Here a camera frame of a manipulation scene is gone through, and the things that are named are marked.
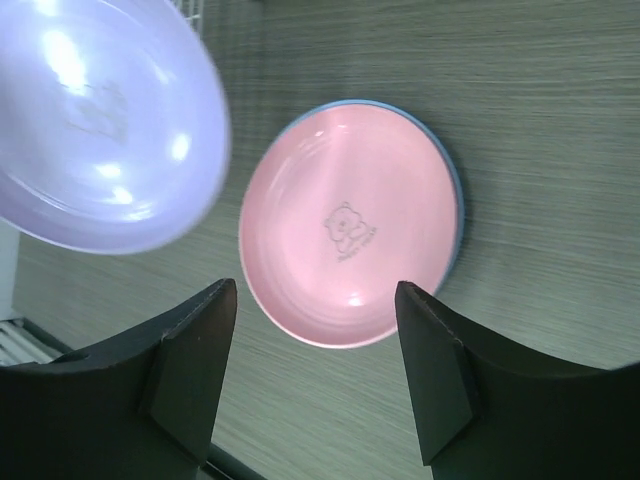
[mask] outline bear logo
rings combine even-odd
[[[84,85],[78,92],[64,88],[67,91],[63,95],[63,108],[69,126],[121,144],[127,142],[128,104],[117,85]]]
[[[353,210],[348,202],[336,208],[325,220],[324,226],[336,244],[341,259],[355,255],[376,231],[362,220],[362,215]]]

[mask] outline white wire rack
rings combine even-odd
[[[202,35],[204,0],[173,0],[193,29]]]

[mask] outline gray table surface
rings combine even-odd
[[[242,193],[270,141],[311,107],[360,97],[421,118],[461,172],[467,236],[443,301],[562,358],[640,360],[639,2],[221,1],[205,22],[235,130],[219,203],[144,255],[23,237],[18,311],[80,347],[233,277],[214,441],[271,480],[429,478],[397,336],[303,345],[260,312],[238,260]]]

